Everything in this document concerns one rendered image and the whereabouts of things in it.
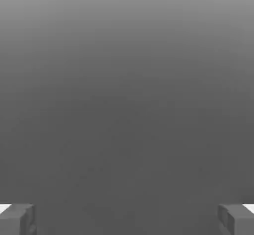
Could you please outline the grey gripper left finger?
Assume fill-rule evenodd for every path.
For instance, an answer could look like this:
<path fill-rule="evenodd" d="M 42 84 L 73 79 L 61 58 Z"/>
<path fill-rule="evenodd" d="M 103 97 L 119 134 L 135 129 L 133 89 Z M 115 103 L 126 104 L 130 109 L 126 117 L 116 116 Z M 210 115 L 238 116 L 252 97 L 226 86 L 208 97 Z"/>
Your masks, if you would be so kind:
<path fill-rule="evenodd" d="M 34 204 L 0 204 L 0 235 L 37 235 Z"/>

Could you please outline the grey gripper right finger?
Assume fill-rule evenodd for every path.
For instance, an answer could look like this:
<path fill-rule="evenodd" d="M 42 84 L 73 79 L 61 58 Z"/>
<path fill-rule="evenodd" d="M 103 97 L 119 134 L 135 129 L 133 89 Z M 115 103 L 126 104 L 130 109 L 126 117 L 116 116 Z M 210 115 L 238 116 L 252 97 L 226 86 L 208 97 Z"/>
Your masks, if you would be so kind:
<path fill-rule="evenodd" d="M 222 235 L 254 235 L 254 204 L 220 204 L 217 218 Z"/>

